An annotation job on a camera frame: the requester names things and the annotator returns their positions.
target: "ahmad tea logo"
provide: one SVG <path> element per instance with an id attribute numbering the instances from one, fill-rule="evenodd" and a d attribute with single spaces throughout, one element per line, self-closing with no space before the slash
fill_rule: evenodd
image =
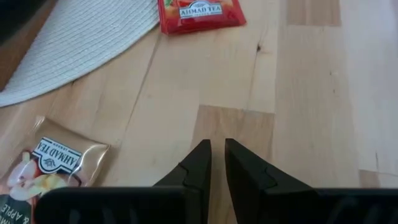
<path id="1" fill-rule="evenodd" d="M 221 3 L 194 1 L 187 7 L 180 8 L 181 19 L 222 14 Z"/>
<path id="2" fill-rule="evenodd" d="M 51 174 L 64 170 L 70 174 L 78 165 L 81 152 L 44 137 L 33 151 L 33 155 L 39 158 L 39 168 L 43 173 Z"/>

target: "wooden table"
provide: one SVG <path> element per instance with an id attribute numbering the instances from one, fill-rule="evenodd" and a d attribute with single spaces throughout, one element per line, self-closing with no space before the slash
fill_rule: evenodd
<path id="1" fill-rule="evenodd" d="M 241 5 L 244 27 L 157 27 L 89 75 L 1 108 L 1 170 L 44 114 L 113 145 L 107 186 L 152 185 L 210 138 L 211 223 L 234 222 L 224 138 L 314 187 L 397 187 L 398 1 Z"/>

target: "red tea packet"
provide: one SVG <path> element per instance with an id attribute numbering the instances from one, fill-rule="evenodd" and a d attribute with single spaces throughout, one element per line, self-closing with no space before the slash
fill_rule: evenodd
<path id="1" fill-rule="evenodd" d="M 158 0 L 165 34 L 240 26 L 246 23 L 238 0 Z"/>

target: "gold tea packet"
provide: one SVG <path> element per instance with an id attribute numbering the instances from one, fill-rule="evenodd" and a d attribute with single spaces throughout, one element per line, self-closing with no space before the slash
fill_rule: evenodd
<path id="1" fill-rule="evenodd" d="M 108 149 L 38 117 L 17 146 L 21 153 L 0 179 L 0 223 L 33 223 L 35 204 L 49 190 L 91 186 Z"/>

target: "black plastic object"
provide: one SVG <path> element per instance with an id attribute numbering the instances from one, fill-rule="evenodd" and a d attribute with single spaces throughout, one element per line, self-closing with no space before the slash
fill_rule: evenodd
<path id="1" fill-rule="evenodd" d="M 225 162 L 239 224 L 398 223 L 398 190 L 313 189 L 234 139 Z"/>
<path id="2" fill-rule="evenodd" d="M 207 223 L 211 144 L 203 140 L 153 187 L 63 188 L 45 194 L 36 224 Z"/>

